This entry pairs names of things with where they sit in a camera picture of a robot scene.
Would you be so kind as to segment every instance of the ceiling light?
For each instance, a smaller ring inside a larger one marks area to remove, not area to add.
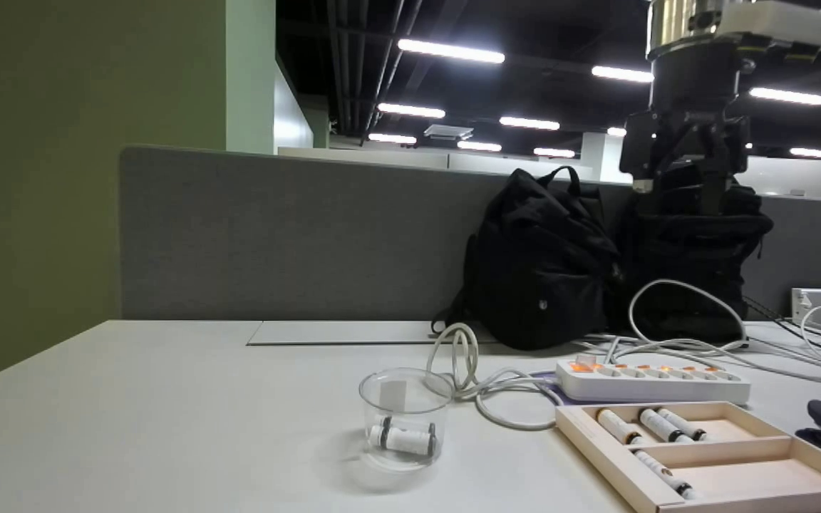
[[[534,148],[534,153],[548,160],[575,160],[575,150],[570,148]]]
[[[769,103],[821,104],[821,94],[783,91],[783,88],[753,88],[749,96]]]
[[[790,148],[792,157],[821,160],[821,148]]]
[[[528,120],[528,115],[500,115],[500,125],[534,127],[534,130],[560,130],[555,120]]]
[[[483,138],[460,138],[460,148],[463,148],[463,150],[487,150],[487,153],[500,153],[500,150],[503,150],[503,144],[495,144],[495,143],[483,143]]]
[[[384,144],[417,144],[417,135],[408,135],[408,133],[383,133],[383,130],[373,130],[370,138],[373,138],[373,143],[384,143]]]
[[[428,120],[443,120],[443,108],[428,108],[428,104],[406,104],[406,103],[379,103],[379,111],[396,113],[396,115],[428,115]]]
[[[609,125],[607,135],[628,135],[631,130],[625,125]]]
[[[615,68],[615,66],[594,66],[594,77],[598,78],[619,78],[619,83],[652,83],[656,73],[647,68]]]
[[[491,66],[504,63],[503,50],[444,44],[444,43],[431,43],[431,40],[400,40],[400,49],[408,54],[434,54],[434,56],[447,56],[447,60],[470,60],[470,63],[491,63]]]

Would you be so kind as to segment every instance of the clear plastic cup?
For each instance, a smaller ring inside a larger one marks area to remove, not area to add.
[[[447,376],[428,371],[379,371],[359,382],[370,408],[366,453],[383,470],[426,470],[443,456]]]

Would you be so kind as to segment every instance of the white desk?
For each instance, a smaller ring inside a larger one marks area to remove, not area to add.
[[[346,473],[367,420],[356,385],[379,368],[420,368],[428,348],[408,335],[246,345],[273,331],[299,338],[262,322],[105,322],[4,371],[0,513],[625,509],[555,430],[503,430],[470,403],[450,410],[447,453],[428,479],[361,486]],[[550,359],[485,355],[487,371],[504,363]],[[821,385],[746,376],[759,416],[810,425],[805,403]]]

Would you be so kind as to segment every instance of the dark ceiling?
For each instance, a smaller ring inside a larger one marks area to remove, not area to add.
[[[508,153],[572,144],[581,130],[621,125],[647,86],[598,83],[591,66],[644,66],[642,0],[279,0],[279,60],[299,96],[326,96],[346,135],[423,133],[428,120],[379,115],[376,103],[426,103]],[[414,56],[396,37],[470,43],[508,54],[504,66]],[[755,86],[821,91],[819,63],[761,63]],[[821,108],[749,103],[759,153],[821,148]],[[560,133],[503,127],[503,113],[554,115]]]

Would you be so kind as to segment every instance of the green wall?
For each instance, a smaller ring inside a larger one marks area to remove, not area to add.
[[[118,315],[125,144],[229,144],[225,3],[0,0],[0,368]]]

